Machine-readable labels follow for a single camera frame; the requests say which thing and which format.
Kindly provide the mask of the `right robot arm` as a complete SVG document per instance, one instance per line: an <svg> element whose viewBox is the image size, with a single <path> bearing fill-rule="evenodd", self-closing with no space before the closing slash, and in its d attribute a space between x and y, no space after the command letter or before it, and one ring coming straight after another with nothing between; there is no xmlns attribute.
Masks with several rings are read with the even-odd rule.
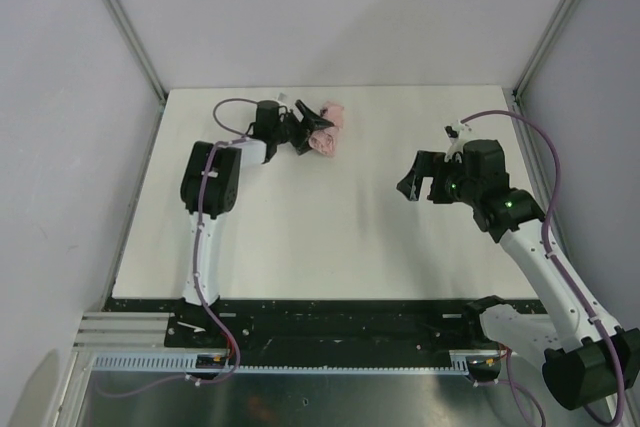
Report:
<svg viewBox="0 0 640 427"><path fill-rule="evenodd" d="M639 375L639 331L626 330L586 288L552 236L534 197L510 184L496 140L471 140L449 152L417 152L396 188L418 200L430 180L434 204L469 206L479 229L516 263L549 317L533 321L496 296L468 307L474 336L499 342L541 371L554 399L575 410L624 394Z"/></svg>

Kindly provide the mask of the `pink folding umbrella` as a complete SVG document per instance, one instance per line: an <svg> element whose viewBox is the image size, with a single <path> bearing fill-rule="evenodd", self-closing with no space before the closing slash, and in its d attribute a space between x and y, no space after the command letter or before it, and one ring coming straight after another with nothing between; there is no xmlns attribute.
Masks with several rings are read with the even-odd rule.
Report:
<svg viewBox="0 0 640 427"><path fill-rule="evenodd" d="M320 116L330 121L332 126L312 133L308 145L321 155L334 157L339 134L344 127L344 107L334 102L326 102L320 109Z"/></svg>

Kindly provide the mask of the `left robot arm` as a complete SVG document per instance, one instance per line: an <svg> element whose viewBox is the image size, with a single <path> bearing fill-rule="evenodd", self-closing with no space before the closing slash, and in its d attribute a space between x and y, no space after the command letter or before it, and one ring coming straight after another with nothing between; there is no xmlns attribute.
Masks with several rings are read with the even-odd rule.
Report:
<svg viewBox="0 0 640 427"><path fill-rule="evenodd" d="M255 118L246 130L220 122L219 108L231 103L255 108ZM328 157L335 155L337 135L344 124L343 107L327 103L316 113L301 100L294 106L290 109L279 100L239 97L223 99L214 106L214 121L236 138L196 142L183 175L180 198L189 214L193 238L190 272L182 291L186 303L210 306L220 296L222 229L236 204L244 169L269 163L283 144L290 144L298 155L312 150Z"/></svg>

